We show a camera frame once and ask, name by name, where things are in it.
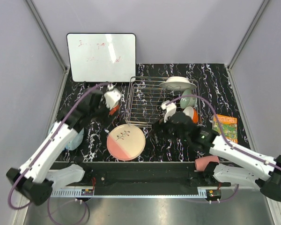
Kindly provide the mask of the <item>pink cream leaf plate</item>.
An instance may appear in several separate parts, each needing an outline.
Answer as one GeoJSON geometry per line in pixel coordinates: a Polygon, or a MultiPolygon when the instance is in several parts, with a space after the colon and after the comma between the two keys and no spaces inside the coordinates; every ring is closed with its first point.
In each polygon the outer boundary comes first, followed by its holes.
{"type": "Polygon", "coordinates": [[[116,159],[130,161],[144,150],[146,138],[143,131],[133,125],[123,124],[114,128],[107,137],[107,150],[116,159]]]}

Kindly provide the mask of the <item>pink plastic cup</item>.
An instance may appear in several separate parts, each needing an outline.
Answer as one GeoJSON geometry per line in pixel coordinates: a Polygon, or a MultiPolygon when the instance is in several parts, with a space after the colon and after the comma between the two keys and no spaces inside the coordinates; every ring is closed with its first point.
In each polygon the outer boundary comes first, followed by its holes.
{"type": "Polygon", "coordinates": [[[198,158],[194,162],[196,170],[201,172],[205,170],[205,168],[210,162],[219,163],[219,158],[217,156],[206,156],[198,158]]]}

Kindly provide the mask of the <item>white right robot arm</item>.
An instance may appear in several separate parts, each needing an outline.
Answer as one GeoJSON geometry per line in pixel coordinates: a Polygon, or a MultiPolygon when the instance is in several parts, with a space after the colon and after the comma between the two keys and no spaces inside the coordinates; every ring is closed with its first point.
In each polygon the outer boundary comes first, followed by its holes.
{"type": "Polygon", "coordinates": [[[151,133],[155,138],[180,139],[187,148],[208,153],[195,160],[200,183],[243,185],[281,202],[281,155],[274,158],[232,143],[218,132],[196,125],[183,112],[156,121],[151,133]]]}

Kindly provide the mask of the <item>white bowl orange outside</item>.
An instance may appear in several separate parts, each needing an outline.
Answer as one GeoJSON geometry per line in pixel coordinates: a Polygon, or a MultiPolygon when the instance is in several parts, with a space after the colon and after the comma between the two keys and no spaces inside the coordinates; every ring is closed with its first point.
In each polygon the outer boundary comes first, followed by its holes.
{"type": "Polygon", "coordinates": [[[186,116],[189,116],[195,124],[198,123],[198,120],[199,120],[198,113],[193,107],[191,107],[191,106],[186,107],[183,110],[183,113],[186,116]]]}

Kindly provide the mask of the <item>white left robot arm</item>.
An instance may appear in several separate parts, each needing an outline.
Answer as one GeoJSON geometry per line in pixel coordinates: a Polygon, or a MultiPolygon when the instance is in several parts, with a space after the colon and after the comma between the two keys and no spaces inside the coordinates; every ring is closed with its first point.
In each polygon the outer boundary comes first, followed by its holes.
{"type": "Polygon", "coordinates": [[[36,152],[20,168],[7,171],[6,177],[12,190],[39,206],[50,198],[53,191],[71,183],[88,185],[92,174],[79,165],[55,172],[51,172],[50,168],[67,144],[77,138],[92,119],[113,115],[121,97],[117,89],[101,92],[89,88],[73,106],[64,108],[36,152]]]}

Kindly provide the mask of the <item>metal wire dish rack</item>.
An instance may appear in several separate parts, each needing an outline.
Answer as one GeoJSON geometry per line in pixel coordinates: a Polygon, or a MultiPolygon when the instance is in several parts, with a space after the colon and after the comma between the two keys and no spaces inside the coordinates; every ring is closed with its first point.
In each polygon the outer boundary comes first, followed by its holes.
{"type": "MultiPolygon", "coordinates": [[[[149,128],[153,123],[163,117],[161,104],[166,100],[173,100],[184,91],[165,90],[159,86],[169,77],[134,76],[130,79],[125,108],[125,121],[128,124],[141,128],[149,128]]],[[[191,90],[199,95],[199,83],[189,79],[197,88],[191,90]]]]}

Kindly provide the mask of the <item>green ceramic bowl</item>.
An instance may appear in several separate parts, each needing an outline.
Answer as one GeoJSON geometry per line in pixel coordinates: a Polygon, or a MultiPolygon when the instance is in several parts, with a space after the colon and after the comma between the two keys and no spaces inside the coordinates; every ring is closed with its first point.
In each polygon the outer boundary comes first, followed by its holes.
{"type": "Polygon", "coordinates": [[[194,107],[197,104],[196,97],[185,97],[186,95],[191,95],[192,91],[190,89],[186,89],[183,94],[182,98],[180,99],[180,107],[185,109],[186,107],[194,107]]]}

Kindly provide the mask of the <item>white scalloped plate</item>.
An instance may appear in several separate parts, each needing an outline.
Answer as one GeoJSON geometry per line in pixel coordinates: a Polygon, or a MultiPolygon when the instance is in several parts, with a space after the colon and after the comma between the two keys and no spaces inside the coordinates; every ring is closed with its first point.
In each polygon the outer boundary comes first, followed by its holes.
{"type": "Polygon", "coordinates": [[[197,88],[189,79],[180,76],[170,77],[165,82],[160,83],[159,86],[165,90],[173,91],[184,91],[186,89],[194,90],[197,88]]]}

